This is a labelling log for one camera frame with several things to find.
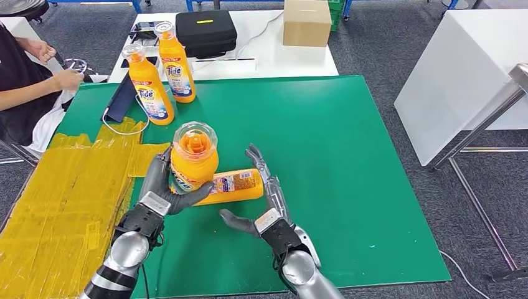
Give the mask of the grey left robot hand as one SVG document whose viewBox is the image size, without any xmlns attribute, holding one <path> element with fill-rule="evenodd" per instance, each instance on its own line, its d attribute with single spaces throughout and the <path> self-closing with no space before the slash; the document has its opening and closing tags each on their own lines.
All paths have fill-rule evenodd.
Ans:
<svg viewBox="0 0 528 299">
<path fill-rule="evenodd" d="M 175 194 L 169 188 L 169 173 L 171 172 L 171 150 L 169 146 L 162 154 L 157 154 L 151 161 L 144 178 L 139 199 L 142 199 L 149 191 L 166 200 L 171 204 L 168 215 L 176 215 L 182 210 L 193 206 L 205 199 L 211 192 L 214 183 L 204 183 L 199 189 L 184 194 Z"/>
</svg>

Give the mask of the person's right hand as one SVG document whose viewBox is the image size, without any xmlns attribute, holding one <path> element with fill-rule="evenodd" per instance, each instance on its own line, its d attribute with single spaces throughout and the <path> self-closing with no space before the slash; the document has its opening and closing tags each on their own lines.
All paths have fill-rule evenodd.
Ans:
<svg viewBox="0 0 528 299">
<path fill-rule="evenodd" d="M 61 70 L 50 79 L 55 90 L 76 91 L 83 82 L 84 74 L 76 70 Z"/>
</svg>

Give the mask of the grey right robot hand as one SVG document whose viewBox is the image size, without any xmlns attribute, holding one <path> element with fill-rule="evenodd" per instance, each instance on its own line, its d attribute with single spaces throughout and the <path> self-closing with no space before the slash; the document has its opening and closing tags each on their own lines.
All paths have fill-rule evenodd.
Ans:
<svg viewBox="0 0 528 299">
<path fill-rule="evenodd" d="M 262 179 L 264 195 L 266 197 L 266 210 L 262 216 L 267 214 L 269 210 L 274 209 L 278 214 L 278 219 L 284 219 L 290 227 L 294 228 L 295 224 L 290 218 L 280 181 L 276 176 L 271 175 L 262 153 L 253 143 L 250 143 L 245 150 L 245 154 L 252 160 L 254 167 L 258 170 Z M 258 239 L 261 238 L 261 233 L 271 226 L 269 222 L 263 225 L 259 224 L 260 220 L 255 221 L 236 216 L 228 209 L 221 209 L 219 215 L 227 226 L 248 233 Z"/>
</svg>

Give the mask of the person's left hand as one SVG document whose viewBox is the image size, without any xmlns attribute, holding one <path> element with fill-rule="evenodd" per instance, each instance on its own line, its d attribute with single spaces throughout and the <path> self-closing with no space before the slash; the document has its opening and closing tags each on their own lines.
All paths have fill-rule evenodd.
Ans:
<svg viewBox="0 0 528 299">
<path fill-rule="evenodd" d="M 37 58 L 44 64 L 56 55 L 56 50 L 42 40 L 37 40 L 34 47 L 37 53 Z"/>
</svg>

